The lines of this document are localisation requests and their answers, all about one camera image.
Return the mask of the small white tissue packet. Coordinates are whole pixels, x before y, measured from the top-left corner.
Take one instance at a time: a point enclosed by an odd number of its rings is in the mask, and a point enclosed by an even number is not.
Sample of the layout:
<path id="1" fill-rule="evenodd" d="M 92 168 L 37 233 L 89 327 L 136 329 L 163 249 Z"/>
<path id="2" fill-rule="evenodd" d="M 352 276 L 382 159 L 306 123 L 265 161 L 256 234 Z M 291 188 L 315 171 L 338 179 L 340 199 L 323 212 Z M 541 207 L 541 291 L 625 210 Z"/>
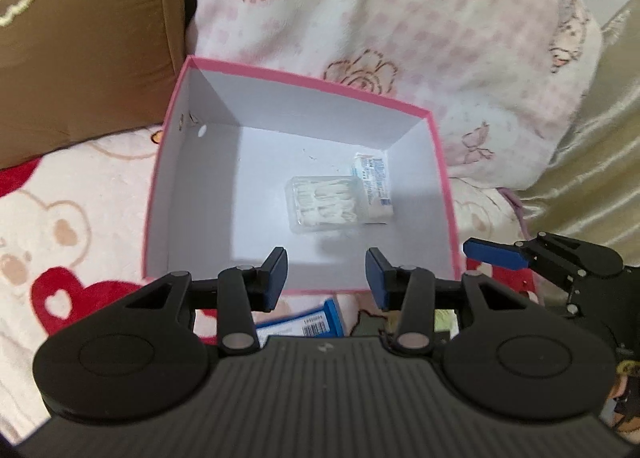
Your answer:
<path id="1" fill-rule="evenodd" d="M 394 216 L 394 207 L 385 158 L 381 155 L 358 153 L 352 163 L 352 176 L 359 181 L 358 223 L 389 223 Z"/>

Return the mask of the olive satin quilt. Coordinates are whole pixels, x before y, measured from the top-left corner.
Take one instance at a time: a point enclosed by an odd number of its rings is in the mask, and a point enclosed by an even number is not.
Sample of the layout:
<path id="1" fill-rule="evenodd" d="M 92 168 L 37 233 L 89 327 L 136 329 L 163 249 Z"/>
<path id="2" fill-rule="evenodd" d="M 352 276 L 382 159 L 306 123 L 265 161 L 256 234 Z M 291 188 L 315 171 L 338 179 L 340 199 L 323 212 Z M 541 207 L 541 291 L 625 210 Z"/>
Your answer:
<path id="1" fill-rule="evenodd" d="M 525 225 L 602 244 L 639 264 L 639 0 L 603 28 L 603 50 L 572 127 L 518 197 Z"/>

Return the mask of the pink cardboard box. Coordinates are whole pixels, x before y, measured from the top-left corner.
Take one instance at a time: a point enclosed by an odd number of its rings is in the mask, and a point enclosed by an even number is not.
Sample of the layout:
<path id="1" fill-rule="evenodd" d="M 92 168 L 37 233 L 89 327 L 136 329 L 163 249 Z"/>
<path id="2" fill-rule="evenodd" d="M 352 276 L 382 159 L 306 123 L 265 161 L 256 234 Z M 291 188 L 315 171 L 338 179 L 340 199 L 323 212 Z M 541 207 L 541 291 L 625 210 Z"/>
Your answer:
<path id="1" fill-rule="evenodd" d="M 359 155 L 384 162 L 392 216 L 296 227 L 292 181 L 346 181 Z M 289 293 L 363 290 L 370 248 L 397 265 L 457 277 L 457 226 L 433 115 L 318 78 L 186 59 L 155 162 L 142 273 L 213 278 L 256 266 L 277 247 L 288 252 Z"/>

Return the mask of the brown cloud pillow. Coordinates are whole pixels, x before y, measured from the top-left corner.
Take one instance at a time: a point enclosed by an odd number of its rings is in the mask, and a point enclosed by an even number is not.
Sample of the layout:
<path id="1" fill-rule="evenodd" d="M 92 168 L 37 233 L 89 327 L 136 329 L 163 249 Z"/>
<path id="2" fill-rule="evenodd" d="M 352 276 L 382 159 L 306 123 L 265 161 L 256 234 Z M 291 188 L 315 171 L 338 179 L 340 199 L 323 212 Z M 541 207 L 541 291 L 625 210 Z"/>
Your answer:
<path id="1" fill-rule="evenodd" d="M 1 163 L 163 118 L 184 0 L 1 0 Z"/>

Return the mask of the clear cotton swab box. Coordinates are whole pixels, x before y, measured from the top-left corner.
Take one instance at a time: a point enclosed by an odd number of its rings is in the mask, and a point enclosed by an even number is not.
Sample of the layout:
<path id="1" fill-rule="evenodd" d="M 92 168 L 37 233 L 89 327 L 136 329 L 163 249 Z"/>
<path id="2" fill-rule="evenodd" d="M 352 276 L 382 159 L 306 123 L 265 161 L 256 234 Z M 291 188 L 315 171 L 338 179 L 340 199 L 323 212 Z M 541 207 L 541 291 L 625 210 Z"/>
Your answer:
<path id="1" fill-rule="evenodd" d="M 340 230 L 358 223 L 359 181 L 354 176 L 297 176 L 285 187 L 294 233 Z"/>

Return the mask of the green yarn ball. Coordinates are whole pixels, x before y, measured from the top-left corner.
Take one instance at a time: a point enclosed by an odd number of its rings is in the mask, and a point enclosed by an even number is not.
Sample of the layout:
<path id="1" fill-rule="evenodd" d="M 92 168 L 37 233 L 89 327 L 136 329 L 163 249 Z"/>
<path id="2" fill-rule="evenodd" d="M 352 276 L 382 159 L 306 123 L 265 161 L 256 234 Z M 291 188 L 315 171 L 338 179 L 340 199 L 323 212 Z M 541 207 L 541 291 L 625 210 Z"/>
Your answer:
<path id="1" fill-rule="evenodd" d="M 436 309 L 434 331 L 444 333 L 452 339 L 459 333 L 458 317 L 452 309 Z"/>

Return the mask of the pink floral pillow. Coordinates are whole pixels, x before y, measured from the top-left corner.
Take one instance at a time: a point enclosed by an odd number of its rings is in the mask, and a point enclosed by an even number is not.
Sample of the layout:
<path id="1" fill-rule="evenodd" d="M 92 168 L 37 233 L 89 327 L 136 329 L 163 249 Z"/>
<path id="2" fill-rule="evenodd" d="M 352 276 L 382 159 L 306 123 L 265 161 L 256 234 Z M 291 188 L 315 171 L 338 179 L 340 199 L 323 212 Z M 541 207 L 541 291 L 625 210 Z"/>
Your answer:
<path id="1" fill-rule="evenodd" d="M 430 110 L 452 176 L 525 189 L 574 121 L 602 33 L 582 0 L 198 0 L 188 47 Z"/>

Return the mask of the blue wet wipes pack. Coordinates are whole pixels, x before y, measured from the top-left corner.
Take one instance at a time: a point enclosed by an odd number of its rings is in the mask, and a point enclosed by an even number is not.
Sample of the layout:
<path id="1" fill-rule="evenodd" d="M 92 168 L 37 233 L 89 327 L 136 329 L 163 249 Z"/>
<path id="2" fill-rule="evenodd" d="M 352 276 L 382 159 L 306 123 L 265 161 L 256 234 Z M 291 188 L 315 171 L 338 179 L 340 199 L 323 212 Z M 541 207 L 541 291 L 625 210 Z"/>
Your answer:
<path id="1" fill-rule="evenodd" d="M 258 322 L 256 332 L 259 344 L 264 346 L 270 337 L 344 337 L 337 302 L 325 300 L 321 306 L 295 315 Z"/>

